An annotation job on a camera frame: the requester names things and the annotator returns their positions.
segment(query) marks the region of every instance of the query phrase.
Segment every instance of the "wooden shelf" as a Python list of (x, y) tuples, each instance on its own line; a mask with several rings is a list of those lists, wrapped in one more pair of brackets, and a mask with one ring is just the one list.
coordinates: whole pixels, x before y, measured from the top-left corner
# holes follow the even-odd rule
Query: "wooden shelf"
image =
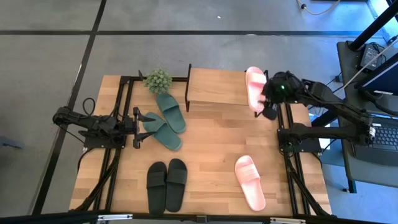
[(245, 72), (191, 68), (187, 100), (248, 105)]

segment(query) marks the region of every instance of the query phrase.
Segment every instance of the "green plant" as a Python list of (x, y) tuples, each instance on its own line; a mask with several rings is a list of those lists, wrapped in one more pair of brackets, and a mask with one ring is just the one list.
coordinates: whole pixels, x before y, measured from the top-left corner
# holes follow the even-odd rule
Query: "green plant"
[(172, 85), (172, 77), (165, 70), (158, 68), (147, 75), (144, 83), (144, 86), (148, 87), (151, 93), (167, 93)]

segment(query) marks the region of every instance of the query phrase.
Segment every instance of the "floor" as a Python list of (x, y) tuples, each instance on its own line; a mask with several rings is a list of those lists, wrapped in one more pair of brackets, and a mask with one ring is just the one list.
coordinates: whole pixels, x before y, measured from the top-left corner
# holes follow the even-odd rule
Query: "floor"
[[(333, 4), (306, 2), (317, 12)], [(1, 32), (92, 30), (100, 4), (101, 0), (0, 3), (0, 135), (26, 145), (23, 150), (0, 149), (0, 217), (31, 212), (57, 135), (51, 117), (67, 103), (78, 73), (84, 75), (75, 106), (79, 112), (85, 98), (96, 98), (105, 74), (137, 75), (138, 69), (150, 72), (163, 67), (183, 77), (189, 63), (228, 70), (256, 65), (270, 74), (290, 70), (300, 78), (327, 83), (340, 72), (336, 43), (353, 40), (351, 35), (374, 20), (363, 2), (342, 2), (326, 14), (311, 16), (294, 0), (113, 0), (105, 5), (99, 30), (271, 30), (312, 31), (312, 35), (97, 35), (91, 54), (85, 54), (90, 52), (86, 46), (91, 47), (88, 35)], [(385, 44), (380, 35), (371, 40)], [(80, 142), (66, 136), (44, 213), (67, 210), (81, 149)], [(358, 183), (358, 194), (350, 195), (341, 191), (347, 187), (344, 168), (325, 165), (323, 171), (335, 215), (398, 222), (393, 212), (398, 210), (394, 200), (398, 189)]]

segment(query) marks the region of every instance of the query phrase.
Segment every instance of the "laptop keyboard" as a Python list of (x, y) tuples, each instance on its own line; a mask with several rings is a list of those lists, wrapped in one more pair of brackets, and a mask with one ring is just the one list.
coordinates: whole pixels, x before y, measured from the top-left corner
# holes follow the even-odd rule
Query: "laptop keyboard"
[(374, 127), (376, 135), (369, 147), (385, 150), (398, 150), (398, 128)]

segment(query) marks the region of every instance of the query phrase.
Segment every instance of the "white cable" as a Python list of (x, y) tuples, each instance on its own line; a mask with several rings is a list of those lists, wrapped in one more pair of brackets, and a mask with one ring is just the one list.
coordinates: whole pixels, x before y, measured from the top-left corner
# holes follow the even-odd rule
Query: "white cable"
[[(330, 9), (333, 9), (335, 6), (337, 6), (337, 5), (340, 3), (340, 1), (341, 1), (341, 0), (337, 0), (337, 2), (335, 2), (332, 6), (330, 6), (330, 8), (328, 8), (327, 10), (325, 10), (325, 11), (323, 11), (323, 12), (320, 12), (320, 13), (311, 12), (309, 9), (307, 9), (306, 6), (304, 7), (304, 9), (307, 10), (307, 12), (309, 12), (311, 15), (319, 16), (320, 14), (323, 14), (323, 13), (329, 11)], [(300, 4), (300, 6), (303, 5), (303, 3), (302, 3), (300, 0), (297, 0), (297, 2)]]
[(367, 66), (369, 66), (370, 64), (373, 63), (373, 61), (375, 61), (376, 59), (378, 59), (380, 57), (380, 55), (382, 55), (387, 49), (389, 49), (391, 46), (393, 46), (394, 44), (396, 44), (398, 42), (398, 39), (396, 39), (392, 44), (390, 44), (390, 46), (386, 47), (382, 52), (380, 52), (378, 55), (376, 55), (372, 60), (370, 60), (364, 67), (362, 67), (355, 75), (353, 78), (351, 78), (339, 91), (337, 91), (337, 93), (335, 93), (336, 95), (343, 91)]

